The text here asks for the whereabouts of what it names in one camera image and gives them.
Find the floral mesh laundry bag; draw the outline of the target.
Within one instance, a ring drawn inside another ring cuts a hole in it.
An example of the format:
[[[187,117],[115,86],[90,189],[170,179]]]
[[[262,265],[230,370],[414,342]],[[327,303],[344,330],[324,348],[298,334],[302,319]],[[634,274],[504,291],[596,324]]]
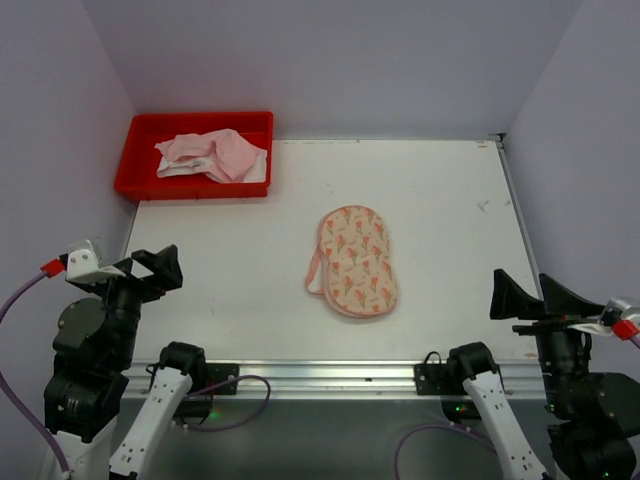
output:
[[[345,316],[371,319],[391,313],[398,303],[398,286],[382,217],[361,205],[325,215],[304,285]]]

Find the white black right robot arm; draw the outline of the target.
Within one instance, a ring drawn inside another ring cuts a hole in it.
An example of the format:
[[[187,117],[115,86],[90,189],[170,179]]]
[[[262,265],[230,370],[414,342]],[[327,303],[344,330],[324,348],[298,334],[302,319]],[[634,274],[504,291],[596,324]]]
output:
[[[569,479],[630,479],[637,465],[630,440],[639,434],[639,383],[623,373],[592,372],[589,362],[594,334],[639,342],[639,303],[624,297],[593,303],[546,274],[539,283],[536,299],[495,270],[489,316],[518,320],[514,332],[535,340],[546,409],[558,421],[547,428],[555,465]],[[454,348],[446,366],[477,408],[504,478],[550,478],[507,404],[488,347]]]

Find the white pink bra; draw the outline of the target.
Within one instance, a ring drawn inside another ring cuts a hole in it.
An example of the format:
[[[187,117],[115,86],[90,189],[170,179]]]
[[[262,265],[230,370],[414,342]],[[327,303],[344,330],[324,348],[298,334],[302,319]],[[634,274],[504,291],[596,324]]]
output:
[[[267,157],[266,151],[261,150],[254,164],[245,172],[240,183],[259,183],[266,180]],[[161,157],[156,175],[158,178],[178,176],[195,176],[202,174],[217,183],[231,183],[231,177],[226,174],[214,161],[212,156],[186,157],[177,162],[170,162]]]

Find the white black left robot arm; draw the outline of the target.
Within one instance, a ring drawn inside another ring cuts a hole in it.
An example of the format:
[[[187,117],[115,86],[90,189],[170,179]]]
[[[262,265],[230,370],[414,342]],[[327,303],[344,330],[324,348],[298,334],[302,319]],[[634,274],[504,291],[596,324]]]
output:
[[[152,369],[147,398],[118,447],[111,446],[129,380],[144,304],[183,285],[178,249],[137,250],[108,265],[91,241],[64,257],[65,280],[86,292],[59,318],[54,373],[44,391],[45,427],[70,479],[142,479],[187,394],[204,386],[205,352],[172,342]]]

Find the pink underwear garment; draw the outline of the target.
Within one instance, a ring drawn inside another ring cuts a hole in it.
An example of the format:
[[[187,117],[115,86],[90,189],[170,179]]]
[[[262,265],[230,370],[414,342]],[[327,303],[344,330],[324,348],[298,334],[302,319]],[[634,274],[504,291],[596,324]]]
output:
[[[253,145],[233,129],[177,135],[173,139],[157,143],[155,149],[170,162],[186,157],[212,156],[216,164],[232,179],[231,183],[222,184],[240,183],[239,180],[254,164],[260,151],[265,150]]]

